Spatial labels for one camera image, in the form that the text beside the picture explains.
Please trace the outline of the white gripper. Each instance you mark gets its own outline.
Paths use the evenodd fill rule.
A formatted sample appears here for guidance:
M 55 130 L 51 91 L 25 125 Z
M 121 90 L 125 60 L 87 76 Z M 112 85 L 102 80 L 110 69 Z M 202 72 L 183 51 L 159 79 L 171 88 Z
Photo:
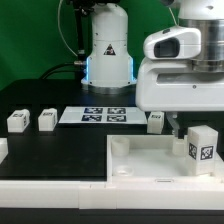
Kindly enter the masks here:
M 144 58 L 138 71 L 136 105 L 145 112 L 168 112 L 173 135 L 183 139 L 176 112 L 224 111 L 224 72 L 196 72 L 187 60 Z

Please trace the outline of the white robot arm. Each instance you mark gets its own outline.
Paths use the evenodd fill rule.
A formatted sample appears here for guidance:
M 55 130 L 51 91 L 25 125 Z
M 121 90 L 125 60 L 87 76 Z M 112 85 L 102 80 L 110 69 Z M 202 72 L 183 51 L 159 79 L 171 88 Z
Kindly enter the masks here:
M 149 35 L 133 76 L 127 22 L 115 5 L 96 6 L 93 50 L 83 87 L 113 94 L 134 84 L 136 105 L 162 111 L 174 128 L 174 112 L 224 111 L 224 0 L 161 0 L 179 9 L 178 24 Z

